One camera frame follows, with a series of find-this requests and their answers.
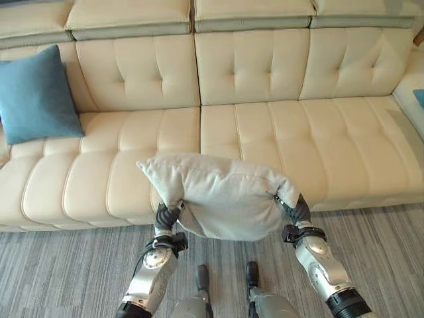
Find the seam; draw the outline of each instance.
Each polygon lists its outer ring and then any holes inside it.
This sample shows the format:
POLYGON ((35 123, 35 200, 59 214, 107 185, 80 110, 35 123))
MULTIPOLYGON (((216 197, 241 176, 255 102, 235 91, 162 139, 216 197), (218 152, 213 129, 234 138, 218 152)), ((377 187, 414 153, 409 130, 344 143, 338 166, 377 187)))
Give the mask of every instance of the seam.
POLYGON ((237 113, 237 104, 234 104, 234 117, 235 117, 236 132, 237 132, 238 151, 240 152, 241 160, 244 160, 242 145, 240 141, 239 116, 237 113))
POLYGON ((345 38, 346 38, 346 47, 344 48, 344 54, 343 54, 343 57, 342 57, 342 60, 340 61, 340 63, 338 64, 338 66, 337 66, 337 83, 336 83, 336 87, 334 88, 334 91, 333 91, 333 94, 332 94, 332 98, 335 98, 335 95, 337 94, 337 91, 339 90, 339 84, 340 84, 340 69, 341 69, 341 66, 342 66, 342 64, 343 64, 343 62, 344 62, 344 60, 345 60, 345 58, 346 58, 346 55, 347 55, 347 46, 348 46, 348 32, 347 32, 347 28, 344 28, 344 32, 345 32, 345 34, 346 34, 346 36, 345 36, 345 38))
POLYGON ((236 97, 237 94, 237 88, 236 88, 236 36, 233 32, 233 48, 234 48, 234 54, 233 54, 233 87, 234 87, 234 93, 233 96, 236 97))
POLYGON ((163 110, 162 116, 160 117, 160 122, 159 122, 159 126, 158 126, 158 133, 156 134, 156 153, 155 153, 155 155, 159 151, 160 133, 162 132, 162 128, 163 128, 164 123, 165 123, 165 116, 166 116, 167 112, 168 112, 167 109, 163 110))
POLYGON ((162 72, 160 71, 160 67, 159 67, 159 58, 158 58, 158 51, 156 49, 156 37, 155 36, 152 37, 152 43, 153 43, 154 58, 156 59, 156 69, 158 70, 159 77, 160 77, 160 91, 162 92, 162 97, 164 97, 164 86, 163 86, 164 77, 163 77, 162 72))
POLYGON ((283 172, 285 172, 286 171, 286 165, 284 164, 283 154, 282 154, 280 145, 278 144, 278 140, 277 140, 277 129, 276 129, 276 123, 275 123, 275 120, 274 120, 274 112, 273 112, 272 107, 269 104, 269 102, 266 102, 266 106, 268 108, 268 113, 270 114, 270 117, 271 117, 272 132, 273 132, 274 141, 275 141, 276 146, 277 146, 278 156, 280 157, 281 169, 282 169, 283 172))
POLYGON ((32 221, 32 222, 34 222, 34 223, 37 223, 37 224, 40 224, 40 225, 46 225, 46 224, 44 224, 44 223, 40 223, 40 222, 37 222, 37 221, 33 221, 26 213, 25 213, 25 210, 24 210, 24 200, 25 200, 25 195, 27 194, 27 188, 28 188, 28 184, 29 184, 29 181, 30 181, 30 179, 31 179, 31 177, 32 177, 32 175, 33 175, 33 172, 34 172, 34 169, 35 169, 35 167, 37 167, 37 165, 40 163, 40 159, 41 158, 38 158, 38 161, 35 163, 35 165, 31 168, 31 170, 30 170, 30 172, 28 173, 28 176, 26 177, 26 182, 25 182, 25 186, 24 186, 24 189, 23 189, 23 191, 22 191, 22 197, 21 197, 21 214, 22 214, 22 216, 25 218, 25 219, 27 219, 27 220, 29 220, 29 221, 32 221))
POLYGON ((321 151, 320 151, 320 149, 319 149, 319 147, 318 147, 318 145, 316 143, 316 140, 313 138, 311 119, 309 118, 309 115, 307 114, 305 105, 303 104, 302 101, 299 101, 299 102, 300 102, 300 105, 301 105, 301 109, 302 109, 303 113, 305 114, 306 122, 307 122, 307 124, 309 126, 309 135, 311 137, 311 140, 313 141, 313 145, 315 146, 315 149, 317 150, 317 153, 319 155, 319 160, 321 161, 321 166, 323 167, 323 170, 324 170, 325 183, 326 183, 326 186, 327 186, 326 187, 325 197, 324 197, 324 200, 325 200, 326 198, 328 198, 329 190, 330 190, 330 182, 329 182, 329 177, 328 177, 328 169, 325 166, 325 163, 324 163, 324 160, 323 160, 323 155, 321 154, 321 151))
POLYGON ((271 97, 271 85, 272 85, 272 64, 274 63, 274 54, 275 54, 275 51, 276 51, 276 48, 275 48, 275 35, 276 35, 276 33, 273 30, 272 31, 272 56, 271 56, 271 64, 270 64, 270 86, 269 86, 270 90, 268 91, 268 95, 270 97, 271 97))
POLYGON ((307 29, 307 35, 308 35, 308 41, 307 41, 307 57, 306 57, 305 68, 303 70, 302 85, 301 85, 300 90, 299 90, 299 93, 297 95, 297 100, 300 100, 300 97, 302 95, 303 88, 305 87, 306 71, 308 69, 309 57, 311 55, 312 34, 311 34, 311 30, 310 29, 307 29))
POLYGON ((113 46, 113 53, 115 55, 115 63, 117 65, 118 73, 119 73, 119 76, 121 77, 121 81, 123 81, 125 83, 125 79, 124 79, 124 77, 122 75, 121 68, 119 67, 119 63, 118 63, 118 56, 117 56, 117 49, 116 49, 116 43, 117 43, 116 39, 114 39, 112 43, 113 43, 112 44, 112 46, 113 46))
MULTIPOLYGON (((402 152, 399 151, 397 145, 388 137, 387 129, 383 126, 382 120, 381 120, 380 116, 377 114, 377 112, 376 112, 376 110, 374 108, 374 104, 372 102, 370 102, 368 100, 368 98, 366 98, 366 97, 363 97, 363 99, 370 106, 373 114, 376 116, 376 118, 377 118, 377 120, 378 120, 378 122, 380 124, 381 131, 383 132, 382 135, 384 135, 384 137, 388 140, 388 142, 390 142, 390 144, 392 144, 393 148, 396 149, 397 155, 399 156, 399 158, 400 158, 400 160, 402 162, 403 169, 405 169, 405 171, 408 172, 407 166, 405 164, 405 159, 402 156, 402 152)), ((407 188, 410 188, 411 187, 411 179, 409 178, 409 174, 408 173, 406 173, 406 176, 407 176, 407 180, 408 180, 407 188)))
POLYGON ((199 61, 197 59, 197 47, 196 47, 196 41, 195 41, 196 37, 195 37, 194 34, 191 35, 191 39, 193 41, 192 45, 193 45, 193 49, 194 49, 194 60, 195 60, 195 64, 196 64, 195 65, 195 71, 196 71, 195 77, 196 77, 196 82, 197 82, 197 94, 198 94, 198 103, 199 103, 199 105, 195 104, 194 106, 195 107, 199 106, 199 108, 201 108, 200 106, 202 105, 202 102, 201 102, 201 92, 200 92, 200 76, 198 75, 199 74, 199 61))
POLYGON ((107 213, 110 215, 110 216, 112 216, 112 217, 115 217, 115 218, 117 218, 117 219, 121 219, 121 218, 119 218, 119 217, 116 217, 116 216, 114 216, 113 214, 112 214, 112 212, 111 212, 111 209, 109 208, 109 202, 108 202, 108 198, 109 198, 109 190, 110 190, 110 187, 111 187, 111 176, 112 176, 112 171, 113 171, 113 168, 115 167, 115 162, 116 162, 116 159, 117 159, 117 156, 118 156, 118 153, 121 151, 121 137, 122 137, 122 131, 123 131, 123 129, 124 129, 124 126, 125 126, 125 124, 127 123, 127 121, 129 120, 129 118, 131 117, 131 112, 128 112, 128 115, 127 115, 127 117, 124 119, 124 121, 123 121, 123 123, 122 123, 122 125, 121 125, 121 128, 120 128, 120 130, 119 130, 119 136, 118 136, 118 149, 117 149, 117 152, 115 153, 115 155, 113 156, 113 159, 112 159, 112 162, 111 162, 111 168, 110 168, 110 170, 109 170, 109 175, 107 176, 107 185, 106 185, 106 193, 105 193, 105 206, 106 206, 106 211, 107 211, 107 213))
POLYGON ((84 73, 83 67, 82 67, 82 65, 80 63, 80 60, 81 59, 80 59, 80 54, 78 53, 78 45, 77 44, 75 44, 75 51, 76 51, 76 54, 77 54, 79 69, 81 70, 82 78, 84 80, 85 86, 87 87, 88 95, 90 96, 91 101, 93 102, 93 105, 96 108, 97 112, 100 112, 100 108, 97 106, 96 102, 94 101, 93 94, 91 94, 90 88, 89 88, 88 83, 87 83, 87 78, 85 77, 85 73, 84 73))
POLYGON ((356 143, 355 139, 353 139, 353 135, 350 133, 349 126, 347 124, 347 120, 346 120, 345 114, 342 112, 342 110, 340 108, 340 104, 337 101, 337 98, 334 98, 333 99, 333 103, 335 104, 337 111, 339 112, 340 116, 342 117, 343 123, 344 123, 344 125, 346 127, 346 133, 349 136, 349 139, 352 142, 353 146, 355 147, 356 151, 359 153, 359 156, 362 159, 362 165, 364 166, 365 171, 366 171, 366 182, 367 182, 366 192, 365 192, 365 195, 363 195, 361 197, 361 199, 364 199, 364 198, 366 198, 367 195, 370 195, 370 189, 371 189, 370 170, 368 169, 368 167, 366 165, 366 162, 365 162, 365 159, 364 159, 364 155, 360 151, 359 145, 356 143))
POLYGON ((72 171, 72 169, 74 168, 74 165, 75 165, 75 162, 76 162, 76 160, 77 160, 78 156, 81 154, 81 144, 82 144, 82 140, 83 140, 83 138, 80 138, 80 139, 79 139, 79 153, 77 153, 77 155, 75 156, 75 158, 72 160, 71 165, 70 165, 69 170, 68 170, 68 173, 66 174, 66 178, 65 178, 65 182, 64 182, 64 189, 63 189, 63 191, 62 191, 62 212, 63 212, 63 214, 64 214, 67 218, 69 218, 69 219, 71 219, 71 220, 78 221, 78 222, 82 222, 82 223, 88 223, 88 222, 80 221, 80 220, 77 220, 77 219, 75 219, 75 218, 71 217, 71 216, 70 216, 70 215, 66 212, 66 210, 65 210, 65 191, 66 191, 66 188, 68 187, 68 182, 69 182, 69 177, 70 177, 70 175, 71 175, 71 171, 72 171))
POLYGON ((380 36, 380 39, 379 39, 379 41, 381 41, 382 42, 382 47, 381 47, 381 49, 380 49, 380 53, 379 53, 379 55, 378 55, 378 57, 377 57, 377 60, 371 65, 371 72, 372 72, 372 77, 371 77, 371 84, 370 84, 370 86, 368 87, 368 90, 367 90, 367 92, 366 92, 366 94, 367 95, 369 95, 370 94, 370 91, 372 90, 372 88, 373 88, 373 83, 374 83, 374 79, 375 79, 375 76, 376 76, 376 71, 375 71, 375 67, 373 67, 373 66, 375 66, 377 63, 378 63, 378 60, 380 59, 380 57, 382 56, 382 54, 383 54, 383 46, 384 46, 384 41, 383 41, 383 37, 384 37, 384 30, 382 29, 382 34, 381 34, 381 36, 380 36))

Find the pillow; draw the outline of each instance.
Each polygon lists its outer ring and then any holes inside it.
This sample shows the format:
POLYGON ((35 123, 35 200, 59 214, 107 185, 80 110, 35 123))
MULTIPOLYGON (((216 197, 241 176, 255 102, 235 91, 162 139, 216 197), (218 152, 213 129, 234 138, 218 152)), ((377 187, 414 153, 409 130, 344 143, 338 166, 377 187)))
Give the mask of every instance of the pillow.
POLYGON ((199 236, 258 240, 282 226, 275 195, 290 207, 293 182, 266 166, 202 154, 168 154, 137 162, 166 206, 182 199, 179 222, 199 236))
POLYGON ((418 103, 424 108, 424 89, 414 89, 412 92, 415 98, 417 98, 418 103))
POLYGON ((84 135, 57 45, 0 63, 0 117, 8 144, 84 135))

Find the sofa stitching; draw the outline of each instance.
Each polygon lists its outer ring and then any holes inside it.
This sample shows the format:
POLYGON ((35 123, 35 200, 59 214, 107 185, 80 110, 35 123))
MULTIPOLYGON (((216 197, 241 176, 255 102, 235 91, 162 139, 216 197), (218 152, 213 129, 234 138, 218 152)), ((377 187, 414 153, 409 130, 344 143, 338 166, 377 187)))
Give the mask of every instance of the sofa stitching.
POLYGON ((307 124, 309 126, 309 136, 310 136, 310 138, 311 138, 311 140, 313 142, 313 145, 315 146, 315 149, 317 150, 319 160, 321 161, 321 167, 323 167, 323 170, 324 170, 325 183, 326 183, 326 189, 325 189, 326 190, 326 194, 324 196, 324 199, 325 199, 325 198, 328 197, 329 190, 330 190, 330 182, 329 182, 329 176, 328 176, 327 167, 326 167, 326 165, 324 163, 323 155, 321 154, 321 151, 320 151, 320 149, 318 147, 318 144, 316 143, 316 140, 315 140, 315 138, 313 136, 312 123, 311 123, 311 119, 309 118, 309 115, 307 114, 306 107, 303 104, 303 101, 299 101, 299 102, 300 102, 300 105, 301 105, 301 109, 302 109, 303 113, 305 114, 306 122, 307 122, 307 124))
POLYGON ((345 117, 345 114, 343 113, 343 111, 340 108, 340 104, 339 101, 337 100, 337 98, 333 99, 332 102, 335 104, 337 111, 340 113, 340 116, 343 120, 344 126, 346 127, 346 133, 349 137, 349 140, 351 141, 352 145, 355 147, 356 151, 359 154, 359 157, 362 160, 362 165, 364 166, 365 172, 366 172, 366 191, 365 191, 365 195, 363 195, 361 197, 361 199, 364 199, 367 197, 367 195, 370 194, 370 189, 371 189, 371 181, 370 181, 370 170, 368 169, 368 166, 366 165, 366 161, 364 158, 363 153, 360 151, 359 145, 356 143, 355 139, 353 138, 353 134, 350 132, 349 130, 349 126, 347 123, 347 119, 345 117))
POLYGON ((370 69, 370 71, 372 72, 372 75, 371 75, 371 83, 370 83, 370 85, 368 86, 368 90, 367 90, 367 92, 366 92, 366 95, 369 95, 369 94, 370 94, 370 92, 371 92, 371 91, 372 91, 372 89, 373 89, 373 83, 374 83, 375 76, 376 76, 376 69, 375 69, 375 67, 374 67, 374 66, 378 63, 378 61, 380 60, 381 55, 383 54, 383 49, 384 49, 384 37, 385 37, 384 29, 382 28, 381 35, 380 35, 380 37, 379 37, 379 39, 378 39, 378 41, 379 41, 379 42, 381 42, 381 49, 380 49, 380 53, 377 55, 377 60, 376 60, 376 61, 374 61, 374 63, 371 65, 371 69, 370 69))
POLYGON ((121 128, 119 129, 119 135, 118 135, 118 140, 117 140, 117 142, 118 142, 118 145, 117 145, 118 147, 117 148, 118 149, 117 149, 115 155, 113 156, 113 159, 112 159, 112 162, 111 162, 111 168, 109 170, 109 175, 107 176, 107 183, 106 183, 106 193, 105 193, 106 212, 110 216, 115 217, 117 219, 120 219, 120 218, 114 216, 112 214, 112 212, 111 212, 110 207, 109 207, 109 202, 108 202, 109 190, 110 190, 110 187, 111 187, 111 176, 112 176, 113 168, 115 167, 115 162, 116 162, 117 156, 118 156, 119 152, 121 151, 121 138, 122 138, 122 133, 123 133, 123 130, 124 130, 124 126, 127 123, 127 121, 129 120, 129 118, 131 117, 131 115, 132 115, 132 113, 131 112, 128 112, 127 117, 124 119, 124 121, 123 121, 123 123, 121 125, 121 128))
POLYGON ((236 124, 238 151, 240 152, 240 159, 244 160, 242 144, 241 144, 241 140, 240 140, 239 114, 237 113, 237 104, 234 104, 233 108, 234 108, 234 118, 235 118, 235 124, 236 124))
POLYGON ((23 191, 22 191, 22 195, 21 195, 21 214, 22 214, 22 216, 25 218, 25 219, 27 219, 27 220, 29 220, 29 221, 32 221, 32 222, 34 222, 34 223, 38 223, 38 224, 43 224, 43 223, 40 223, 40 222, 37 222, 37 221, 34 221, 34 220, 32 220, 26 213, 25 213, 25 210, 24 210, 24 200, 25 200, 25 195, 27 194, 27 188, 28 188, 28 184, 29 184, 29 181, 30 181, 30 179, 31 179, 31 177, 32 177, 32 175, 33 175, 33 172, 34 172, 34 169, 35 169, 35 167, 40 163, 40 160, 41 160, 41 158, 42 157, 39 157, 38 158, 38 161, 34 164, 34 166, 31 168, 31 170, 30 170, 30 172, 28 173, 28 176, 26 177, 26 181, 25 181, 25 185, 24 185, 24 188, 23 188, 23 191))
POLYGON ((270 67, 269 67, 269 69, 270 69, 270 85, 269 85, 268 96, 270 96, 270 97, 271 97, 271 88, 272 88, 272 65, 274 63, 274 54, 275 54, 275 51, 276 51, 275 36, 276 36, 276 33, 275 33, 275 30, 273 30, 272 31, 272 56, 271 56, 271 63, 270 63, 270 67))
POLYGON ((164 84, 163 84, 163 75, 162 72, 160 71, 160 67, 159 67, 159 58, 158 58, 158 50, 156 47, 156 37, 152 37, 152 43, 153 43, 153 51, 154 51, 154 58, 156 60, 156 69, 158 71, 158 75, 160 78, 160 91, 162 92, 162 98, 164 97, 164 84))
POLYGON ((236 88, 236 35, 235 32, 233 32, 233 98, 237 95, 237 88, 236 88))
POLYGON ((275 119, 274 119, 274 112, 273 112, 272 106, 270 105, 269 102, 266 102, 266 106, 267 106, 268 113, 269 113, 270 119, 271 119, 274 142, 276 143, 278 156, 280 157, 280 166, 281 166, 282 171, 285 172, 286 171, 286 165, 284 164, 284 158, 283 158, 283 154, 282 154, 282 151, 281 151, 281 147, 280 147, 280 144, 278 143, 278 140, 277 140, 277 128, 276 128, 276 123, 275 123, 275 119))
MULTIPOLYGON (((402 156, 402 151, 399 151, 399 149, 398 149, 398 147, 397 147, 397 145, 393 142, 393 140, 391 139, 391 138, 389 138, 388 137, 388 132, 387 132, 387 130, 386 130, 386 128, 384 128, 384 126, 383 126, 383 122, 382 122, 382 120, 381 120, 381 118, 380 118, 380 116, 379 116, 379 114, 376 112, 376 110, 375 110, 375 108, 374 108, 374 104, 373 104, 373 102, 371 102, 368 98, 366 98, 366 97, 363 97, 363 100, 365 100, 365 102, 370 106, 370 108, 371 108, 371 111, 373 112, 373 114, 376 116, 376 118, 377 118, 377 120, 378 120, 378 122, 379 122, 379 124, 380 124, 380 129, 381 129, 381 132, 382 132, 382 135, 387 139, 387 141, 390 143, 390 144, 392 144, 392 146, 393 146, 393 148, 395 149, 395 151, 397 152, 397 155, 399 156, 399 158, 400 158, 400 160, 401 160, 401 162, 402 162, 402 165, 403 165, 403 168, 404 168, 404 170, 406 171, 406 172, 408 172, 408 169, 407 169, 407 166, 406 166, 406 164, 405 164, 405 160, 404 160, 404 158, 403 158, 403 156, 402 156)), ((409 174, 408 173, 406 173, 406 176, 407 176, 407 187, 406 188, 409 188, 410 186, 411 186, 411 180, 410 180, 410 178, 409 178, 409 174)))
MULTIPOLYGON (((162 127, 164 126, 165 116, 167 115, 167 112, 168 112, 167 109, 162 111, 162 116, 161 116, 160 121, 159 121, 158 133, 156 134, 156 153, 155 153, 155 156, 158 154, 158 151, 159 151, 160 132, 162 131, 162 127)), ((154 208, 154 204, 153 204, 153 185, 152 185, 152 183, 150 183, 150 207, 151 207, 152 214, 156 217, 155 208, 154 208)))
POLYGON ((305 63, 305 70, 303 71, 302 83, 301 83, 299 95, 297 96, 297 100, 300 100, 300 97, 302 96, 302 93, 303 93, 303 89, 305 88, 305 83, 307 81, 306 75, 309 73, 309 62, 311 61, 312 30, 308 29, 307 31, 308 31, 307 57, 306 57, 306 63, 305 63))
POLYGON ((117 69, 118 69, 118 74, 119 74, 119 76, 121 77, 121 81, 123 82, 123 83, 125 83, 125 78, 123 77, 123 75, 122 75, 122 72, 121 72, 121 68, 119 67, 119 63, 118 63, 118 54, 117 54, 117 48, 116 48, 116 43, 117 43, 117 40, 116 39, 114 39, 113 41, 112 41, 112 47, 113 47, 113 53, 114 53, 114 55, 115 55, 115 63, 116 63, 116 65, 117 65, 117 69))
POLYGON ((75 165, 75 162, 76 162, 78 156, 81 154, 82 140, 83 140, 83 138, 79 139, 79 153, 77 153, 76 156, 74 157, 74 159, 72 160, 71 165, 68 169, 68 173, 66 174, 66 178, 65 178, 65 182, 64 182, 64 189, 62 191, 62 212, 67 218, 69 218, 71 220, 82 222, 82 223, 88 223, 88 222, 85 222, 85 221, 80 221, 80 220, 74 219, 73 217, 71 217, 68 214, 68 212, 66 212, 66 208, 65 208, 65 192, 66 192, 66 189, 68 188, 68 182, 69 182, 69 178, 70 178, 70 175, 71 175, 71 171, 74 168, 74 165, 75 165))
POLYGON ((84 82, 85 82, 85 86, 87 87, 88 95, 90 96, 91 101, 93 102, 94 107, 96 108, 97 112, 100 112, 100 108, 99 108, 99 106, 97 105, 97 103, 95 102, 95 100, 94 100, 94 98, 93 98, 93 94, 91 93, 91 90, 90 90, 90 88, 89 88, 89 86, 88 86, 88 82, 87 82, 87 78, 85 77, 84 69, 83 69, 83 67, 82 67, 82 65, 81 65, 81 63, 80 63, 80 60, 81 60, 81 59, 80 59, 80 53, 78 53, 78 52, 79 52, 79 50, 78 50, 78 45, 76 44, 76 54, 77 54, 78 64, 79 64, 79 68, 80 68, 80 70, 81 70, 82 78, 83 78, 83 80, 84 80, 84 82))
POLYGON ((345 61, 346 56, 347 56, 347 47, 348 47, 348 44, 349 44, 347 28, 345 28, 344 31, 346 33, 346 36, 344 37, 346 39, 346 46, 344 48, 344 54, 343 54, 342 60, 340 61, 340 63, 337 66, 337 82, 336 82, 336 87, 334 88, 333 94, 331 95, 332 98, 334 98, 334 96, 337 95, 337 91, 339 90, 341 66, 342 66, 342 64, 345 61))

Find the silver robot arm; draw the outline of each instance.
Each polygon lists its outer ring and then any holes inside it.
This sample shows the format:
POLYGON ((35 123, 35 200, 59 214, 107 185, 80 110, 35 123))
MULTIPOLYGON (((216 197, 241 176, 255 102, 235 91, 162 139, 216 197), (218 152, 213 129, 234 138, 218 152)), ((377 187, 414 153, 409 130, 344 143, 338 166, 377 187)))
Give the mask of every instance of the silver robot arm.
POLYGON ((296 208, 281 204, 295 225, 283 229, 284 242, 292 243, 296 257, 305 268, 318 296, 329 306, 335 318, 379 318, 355 289, 343 265, 337 261, 323 230, 311 223, 311 213, 300 195, 296 208))
POLYGON ((132 277, 116 318, 151 318, 162 302, 168 280, 178 265, 178 252, 187 248, 183 233, 172 234, 184 205, 169 210, 163 203, 156 213, 155 236, 139 258, 140 269, 132 277))

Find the floor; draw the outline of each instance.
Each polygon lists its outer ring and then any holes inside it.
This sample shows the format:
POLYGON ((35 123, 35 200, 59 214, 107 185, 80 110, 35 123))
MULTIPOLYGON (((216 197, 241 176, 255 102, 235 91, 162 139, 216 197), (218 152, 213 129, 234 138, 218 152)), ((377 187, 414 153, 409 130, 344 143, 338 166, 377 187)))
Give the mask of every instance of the floor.
MULTIPOLYGON (((313 222, 381 318, 424 317, 424 204, 314 213, 313 222)), ((152 233, 151 226, 0 233, 0 317, 113 318, 152 233)), ((262 286, 287 297, 302 317, 332 317, 279 233, 250 243, 189 235, 189 243, 156 317, 169 317, 195 291, 201 263, 211 273, 215 317, 247 317, 248 260, 259 262, 262 286)))

